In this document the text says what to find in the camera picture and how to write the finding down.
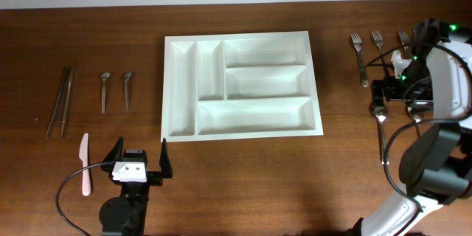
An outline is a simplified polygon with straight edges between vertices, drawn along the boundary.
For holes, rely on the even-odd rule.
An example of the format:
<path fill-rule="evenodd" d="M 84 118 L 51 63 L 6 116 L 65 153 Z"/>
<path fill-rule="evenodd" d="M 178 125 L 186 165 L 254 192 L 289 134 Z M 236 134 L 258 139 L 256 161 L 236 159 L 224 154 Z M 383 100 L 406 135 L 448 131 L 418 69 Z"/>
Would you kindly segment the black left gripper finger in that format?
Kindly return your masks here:
<path fill-rule="evenodd" d="M 162 148 L 159 158 L 159 166 L 161 168 L 162 178 L 172 178 L 173 177 L 173 168 L 170 162 L 170 157 L 167 149 L 167 140 L 163 138 Z"/>
<path fill-rule="evenodd" d="M 114 165 L 122 159 L 122 149 L 123 138 L 120 137 L 111 151 L 103 159 L 103 164 L 100 166 L 100 169 L 104 172 L 111 172 L 114 169 Z"/>

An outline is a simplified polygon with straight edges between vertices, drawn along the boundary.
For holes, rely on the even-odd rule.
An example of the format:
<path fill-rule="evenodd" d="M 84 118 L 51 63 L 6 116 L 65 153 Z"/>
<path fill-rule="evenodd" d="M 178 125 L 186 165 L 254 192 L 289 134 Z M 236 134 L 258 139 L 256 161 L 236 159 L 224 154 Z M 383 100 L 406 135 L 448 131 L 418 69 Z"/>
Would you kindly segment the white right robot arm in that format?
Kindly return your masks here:
<path fill-rule="evenodd" d="M 393 192 L 349 235 L 410 235 L 428 214 L 471 197 L 471 29 L 438 18 L 369 63 L 393 69 L 371 82 L 379 153 Z"/>

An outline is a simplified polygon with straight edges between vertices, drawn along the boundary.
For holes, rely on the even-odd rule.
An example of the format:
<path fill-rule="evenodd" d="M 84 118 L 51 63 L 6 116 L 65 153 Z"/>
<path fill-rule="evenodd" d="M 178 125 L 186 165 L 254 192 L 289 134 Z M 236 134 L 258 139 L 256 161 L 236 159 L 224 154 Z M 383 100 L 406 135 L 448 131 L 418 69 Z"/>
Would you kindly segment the steel tablespoon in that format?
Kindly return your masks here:
<path fill-rule="evenodd" d="M 423 120 L 423 113 L 418 112 L 417 109 L 407 106 L 406 113 L 409 118 L 415 123 L 415 129 L 417 132 L 417 136 L 420 137 L 423 135 L 423 131 L 421 129 L 420 122 Z"/>
<path fill-rule="evenodd" d="M 379 155 L 381 164 L 388 164 L 388 161 L 384 159 L 384 153 L 386 150 L 386 134 L 384 124 L 388 118 L 388 111 L 385 106 L 374 106 L 372 103 L 369 106 L 369 111 L 375 118 L 378 129 Z"/>

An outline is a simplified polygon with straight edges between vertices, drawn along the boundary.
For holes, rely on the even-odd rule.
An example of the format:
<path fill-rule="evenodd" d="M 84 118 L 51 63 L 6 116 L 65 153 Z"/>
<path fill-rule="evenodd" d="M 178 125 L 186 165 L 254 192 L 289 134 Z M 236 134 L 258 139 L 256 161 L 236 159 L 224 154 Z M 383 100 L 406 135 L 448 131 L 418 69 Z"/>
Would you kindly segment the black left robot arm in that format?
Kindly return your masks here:
<path fill-rule="evenodd" d="M 162 141 L 160 171 L 147 169 L 145 150 L 125 150 L 123 143 L 120 137 L 100 167 L 121 187 L 119 196 L 108 199 L 100 208 L 102 235 L 143 235 L 150 188 L 160 187 L 163 180 L 173 177 L 166 140 Z"/>

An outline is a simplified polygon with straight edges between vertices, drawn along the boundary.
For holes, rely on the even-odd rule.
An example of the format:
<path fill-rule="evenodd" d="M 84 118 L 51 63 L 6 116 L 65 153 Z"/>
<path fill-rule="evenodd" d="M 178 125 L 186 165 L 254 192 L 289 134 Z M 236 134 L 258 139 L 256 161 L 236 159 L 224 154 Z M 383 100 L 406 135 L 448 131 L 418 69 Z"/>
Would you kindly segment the steel fork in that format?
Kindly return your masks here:
<path fill-rule="evenodd" d="M 353 46 L 356 50 L 357 54 L 357 61 L 358 61 L 358 67 L 359 67 L 359 76 L 361 79 L 361 85 L 363 87 L 368 87 L 369 86 L 369 79 L 367 77 L 366 69 L 364 68 L 363 61 L 361 59 L 361 48 L 362 48 L 362 40 L 360 36 L 357 33 L 352 33 L 350 35 L 351 40 L 353 42 Z"/>
<path fill-rule="evenodd" d="M 401 44 L 403 45 L 404 58 L 409 59 L 408 47 L 406 46 L 406 44 L 410 42 L 409 36 L 405 31 L 398 30 L 398 37 L 400 39 Z"/>
<path fill-rule="evenodd" d="M 371 34 L 372 34 L 373 41 L 374 41 L 375 45 L 378 48 L 379 54 L 382 55 L 383 54 L 382 48 L 383 48 L 383 44 L 384 44 L 384 40 L 383 40 L 382 35 L 380 34 L 379 31 L 372 31 Z M 385 60 L 383 58 L 381 58 L 381 62 L 383 64 L 384 74 L 388 77 L 389 76 L 389 70 L 388 70 L 388 67 L 385 63 Z"/>

